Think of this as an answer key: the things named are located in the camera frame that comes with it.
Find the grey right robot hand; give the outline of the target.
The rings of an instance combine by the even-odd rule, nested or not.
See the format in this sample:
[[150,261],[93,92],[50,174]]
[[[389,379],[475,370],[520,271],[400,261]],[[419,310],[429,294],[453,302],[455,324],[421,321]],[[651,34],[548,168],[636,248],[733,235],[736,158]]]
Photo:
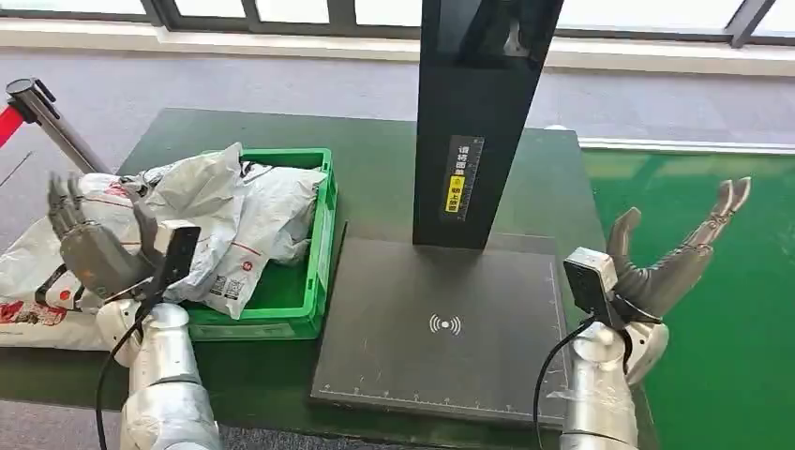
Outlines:
[[641,221],[635,206],[613,222],[607,241],[618,277],[614,292],[644,314],[661,318],[698,283],[713,255],[713,242],[747,201],[752,178],[719,184],[708,216],[674,249],[656,263],[641,267],[629,256],[632,231]]

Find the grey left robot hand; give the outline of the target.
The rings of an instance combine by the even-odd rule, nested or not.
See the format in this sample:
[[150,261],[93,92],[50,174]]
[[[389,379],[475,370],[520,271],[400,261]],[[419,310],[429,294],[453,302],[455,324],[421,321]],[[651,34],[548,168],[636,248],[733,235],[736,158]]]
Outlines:
[[110,229],[84,214],[84,196],[75,174],[67,181],[50,174],[48,219],[60,241],[62,260],[86,290],[103,300],[152,276],[163,259],[155,248],[155,216],[136,191],[128,195],[140,235],[135,253],[125,249]]

